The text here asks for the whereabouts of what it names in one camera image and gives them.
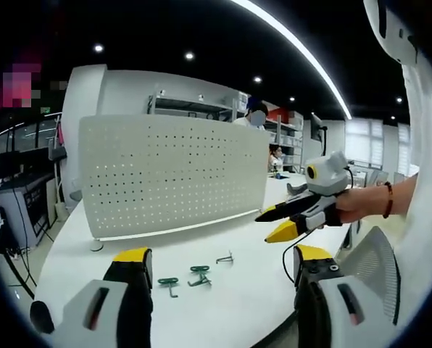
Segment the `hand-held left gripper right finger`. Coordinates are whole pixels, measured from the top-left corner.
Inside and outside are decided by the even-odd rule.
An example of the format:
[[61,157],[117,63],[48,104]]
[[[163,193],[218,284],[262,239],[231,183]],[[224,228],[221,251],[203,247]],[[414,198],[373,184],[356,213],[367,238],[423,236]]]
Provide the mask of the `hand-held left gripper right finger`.
[[372,347],[359,286],[319,247],[294,247],[294,301],[299,347]]

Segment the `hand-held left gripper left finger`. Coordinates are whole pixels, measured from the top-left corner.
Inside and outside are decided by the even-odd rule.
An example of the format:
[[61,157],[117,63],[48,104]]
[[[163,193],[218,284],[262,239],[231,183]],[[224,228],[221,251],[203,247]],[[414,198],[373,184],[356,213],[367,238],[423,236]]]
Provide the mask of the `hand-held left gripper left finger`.
[[120,252],[101,280],[64,307],[54,347],[150,347],[153,311],[151,249]]

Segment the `person's right hand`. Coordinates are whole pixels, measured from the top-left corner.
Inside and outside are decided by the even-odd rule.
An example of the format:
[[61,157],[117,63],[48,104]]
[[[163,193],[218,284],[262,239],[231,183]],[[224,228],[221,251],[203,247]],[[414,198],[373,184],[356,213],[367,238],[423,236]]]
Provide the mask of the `person's right hand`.
[[353,223],[371,215],[383,215],[389,201],[385,186],[351,188],[336,199],[336,209],[342,223]]

